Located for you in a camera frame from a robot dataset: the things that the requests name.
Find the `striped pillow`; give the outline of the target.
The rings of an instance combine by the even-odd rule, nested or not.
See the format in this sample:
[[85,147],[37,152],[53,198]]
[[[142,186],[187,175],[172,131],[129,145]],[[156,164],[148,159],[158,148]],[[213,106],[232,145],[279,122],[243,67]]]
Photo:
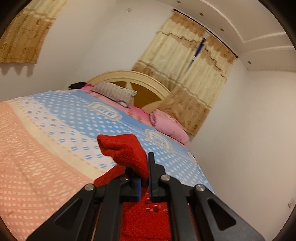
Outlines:
[[133,103],[133,98],[137,95],[136,90],[120,87],[114,83],[100,82],[91,88],[91,91],[101,94],[121,106],[128,108]]

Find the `red knitted sweater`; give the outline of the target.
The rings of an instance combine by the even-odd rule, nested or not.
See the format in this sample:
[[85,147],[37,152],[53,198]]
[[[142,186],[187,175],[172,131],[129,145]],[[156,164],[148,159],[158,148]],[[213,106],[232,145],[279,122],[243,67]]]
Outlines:
[[127,168],[137,173],[141,180],[140,200],[122,204],[118,240],[171,240],[168,205],[150,200],[148,153],[137,137],[132,134],[99,135],[97,141],[102,154],[112,157],[115,166],[95,180],[96,187],[108,184]]

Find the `polka dot bed sheet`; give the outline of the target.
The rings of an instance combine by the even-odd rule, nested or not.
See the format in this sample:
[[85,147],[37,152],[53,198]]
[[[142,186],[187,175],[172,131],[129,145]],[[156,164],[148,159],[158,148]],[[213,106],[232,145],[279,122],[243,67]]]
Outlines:
[[139,108],[84,90],[56,90],[1,103],[1,218],[25,240],[115,162],[100,134],[131,133],[166,173],[189,186],[209,182],[184,145],[158,132]]

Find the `beige side curtain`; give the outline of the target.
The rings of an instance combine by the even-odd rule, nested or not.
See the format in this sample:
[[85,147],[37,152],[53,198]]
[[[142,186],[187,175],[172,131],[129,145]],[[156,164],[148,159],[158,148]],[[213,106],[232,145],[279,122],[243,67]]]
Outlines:
[[36,64],[43,42],[67,1],[31,1],[1,37],[1,63]]

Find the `beige window curtain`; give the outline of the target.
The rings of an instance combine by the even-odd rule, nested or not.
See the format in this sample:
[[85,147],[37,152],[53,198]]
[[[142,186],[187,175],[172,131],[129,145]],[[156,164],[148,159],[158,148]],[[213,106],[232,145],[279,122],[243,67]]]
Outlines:
[[133,66],[158,80],[170,94],[159,109],[195,136],[227,81],[236,56],[214,35],[174,12]]

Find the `pink folded blanket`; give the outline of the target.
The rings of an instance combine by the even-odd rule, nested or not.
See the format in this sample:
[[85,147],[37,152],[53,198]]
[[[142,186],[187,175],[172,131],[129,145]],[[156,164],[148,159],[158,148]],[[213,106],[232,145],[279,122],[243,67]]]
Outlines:
[[82,90],[88,94],[91,94],[93,97],[100,99],[101,101],[107,103],[110,106],[113,106],[121,111],[125,112],[132,118],[135,118],[140,123],[145,123],[148,126],[154,127],[157,131],[169,136],[170,138],[178,141],[183,145],[187,145],[189,142],[188,134],[183,130],[181,124],[169,116],[167,113],[160,111],[159,109],[154,110],[152,113],[146,113],[141,108],[137,108],[133,105],[130,105],[128,108],[125,108],[111,99],[91,91],[93,85],[86,84]]

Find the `cream wooden headboard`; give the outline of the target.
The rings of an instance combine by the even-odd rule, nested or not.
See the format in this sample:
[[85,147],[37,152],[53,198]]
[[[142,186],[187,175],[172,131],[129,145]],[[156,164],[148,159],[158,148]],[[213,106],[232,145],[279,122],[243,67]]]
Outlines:
[[146,113],[151,113],[157,109],[171,93],[158,80],[136,71],[110,71],[92,78],[87,83],[96,85],[100,82],[111,82],[120,87],[137,91],[132,104]]

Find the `black item behind pillow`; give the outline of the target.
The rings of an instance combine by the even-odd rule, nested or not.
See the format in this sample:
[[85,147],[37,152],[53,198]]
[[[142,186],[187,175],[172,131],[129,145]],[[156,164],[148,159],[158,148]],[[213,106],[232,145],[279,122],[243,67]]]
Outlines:
[[68,89],[81,89],[83,88],[84,86],[86,85],[86,82],[76,82],[76,83],[73,83],[71,84]]

